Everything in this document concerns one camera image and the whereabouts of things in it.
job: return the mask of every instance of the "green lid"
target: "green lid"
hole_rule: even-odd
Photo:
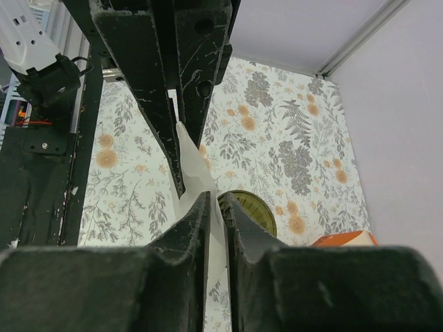
[[[226,192],[219,196],[218,201],[220,209],[223,211],[224,195]],[[273,236],[277,237],[277,225],[275,224],[274,216],[268,205],[257,195],[252,192],[246,192],[244,190],[231,190],[231,194],[234,194],[235,198],[239,201],[244,211],[260,226],[270,232]]]

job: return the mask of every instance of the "gray leaf print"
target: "gray leaf print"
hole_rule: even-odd
[[[311,192],[308,186],[312,183],[308,169],[312,163],[309,150],[305,147],[298,147],[297,150],[294,150],[291,141],[284,141],[280,143],[278,151],[284,165],[284,175],[292,178],[291,188],[296,194],[308,195]]]
[[[121,84],[119,83],[104,83],[102,90],[102,97],[100,99],[100,112],[103,111],[103,107],[109,106],[116,102],[120,95]]]
[[[99,241],[110,240],[114,243],[118,240],[115,227],[111,224],[111,216],[98,207],[100,199],[95,205],[87,205],[83,207],[82,219],[83,225],[88,225],[88,230],[82,234],[84,242],[97,239]]]
[[[266,164],[254,158],[253,166],[248,171],[249,183],[253,188],[252,192],[257,193],[268,205],[274,205],[274,199],[269,194],[269,170]]]
[[[275,72],[277,73],[278,79],[280,81],[286,82],[286,80],[288,79],[288,75],[287,75],[287,71],[286,70],[276,68]]]
[[[322,201],[317,202],[317,212],[319,214],[318,223],[325,230],[325,235],[331,234],[332,229],[329,224],[329,212],[323,207]]]
[[[269,157],[271,157],[271,162],[268,164],[269,172],[272,176],[272,179],[277,185],[282,185],[282,177],[283,170],[282,167],[278,163],[278,156],[274,151],[274,148],[271,147],[268,152]]]
[[[338,216],[332,219],[331,227],[333,233],[351,232],[356,229],[355,216],[350,214],[347,210],[342,210]]]
[[[334,97],[334,106],[338,107],[337,111],[342,111],[343,103],[341,100],[340,89],[338,85],[333,84],[330,86],[330,88],[332,88],[331,97]]]
[[[345,152],[343,151],[345,149],[345,141],[340,129],[336,130],[334,134],[334,139],[335,143],[337,144],[338,156],[340,157],[340,159],[343,159],[345,157]]]
[[[248,81],[248,87],[244,92],[244,97],[248,104],[258,107],[260,102],[263,106],[271,106],[274,99],[268,93],[270,85],[266,79],[267,77],[264,73],[253,72],[252,80]]]
[[[307,88],[313,95],[321,95],[323,93],[321,89],[323,88],[323,80],[314,77],[312,82],[307,85]]]
[[[129,237],[127,238],[127,244],[129,246],[135,246],[136,240],[143,239],[143,233],[137,230],[138,226],[143,225],[143,220],[137,217],[136,209],[146,210],[146,207],[138,200],[136,187],[139,182],[136,183],[131,196],[123,201],[124,203],[118,211],[119,214],[125,215],[125,220],[120,222],[119,230],[129,230]]]
[[[210,107],[208,110],[208,115],[206,116],[206,126],[203,132],[205,137],[206,145],[210,146],[212,142],[214,142],[214,133],[219,130],[219,126],[217,125],[217,112],[214,107]]]
[[[263,120],[263,122],[266,123],[266,129],[264,132],[266,133],[266,138],[268,140],[271,139],[271,132],[272,132],[272,126],[274,125],[274,120],[277,118],[277,115],[275,114],[275,107],[277,105],[274,105],[271,109],[268,109],[264,112],[266,118]]]
[[[148,206],[149,216],[152,220],[150,223],[151,240],[155,240],[161,235],[162,231],[159,226],[163,225],[168,220],[164,211],[165,206],[166,202],[164,195],[161,192],[155,191],[155,197]]]
[[[137,148],[146,153],[149,157],[151,156],[151,146],[147,145],[146,142],[140,137],[140,136],[136,136],[134,138],[134,142],[137,145]]]
[[[308,116],[300,110],[300,105],[297,105],[295,100],[284,102],[286,104],[283,105],[282,108],[286,109],[286,111],[282,119],[289,119],[285,129],[291,130],[290,134],[297,135],[296,140],[301,140],[301,143],[309,148],[311,142],[311,129],[309,126],[311,126],[311,124],[308,122]]]
[[[214,288],[210,290],[209,296],[212,297],[214,302],[219,301],[219,288],[220,288],[220,281],[218,281]]]
[[[226,160],[233,160],[237,167],[241,167],[246,171],[251,164],[251,159],[244,156],[245,151],[249,151],[252,147],[257,147],[254,142],[247,140],[240,133],[231,133],[230,131],[224,136],[224,143],[220,146],[220,156]]]
[[[227,95],[228,93],[237,92],[237,78],[234,76],[232,71],[226,71],[223,78],[223,92]]]
[[[130,95],[125,95],[125,99],[117,104],[116,115],[114,119],[114,133],[120,136],[126,132],[125,123],[132,120],[131,108],[134,101]]]

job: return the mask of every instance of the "floral patterned surface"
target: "floral patterned surface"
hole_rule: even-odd
[[[215,87],[199,151],[219,193],[273,210],[278,238],[369,230],[337,85],[241,59]],[[124,83],[104,85],[79,246],[142,246],[174,223],[168,163]],[[207,331],[229,331],[226,274],[209,291]]]

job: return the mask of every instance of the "paper sheet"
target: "paper sheet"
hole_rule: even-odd
[[[188,213],[192,204],[202,192],[210,192],[210,238],[207,289],[215,286],[221,273],[226,267],[226,249],[224,241],[224,223],[219,204],[217,202],[217,188],[210,175],[204,159],[191,140],[182,122],[176,125],[180,144],[181,171],[185,193],[179,199],[170,176],[172,202],[176,220],[180,220]]]

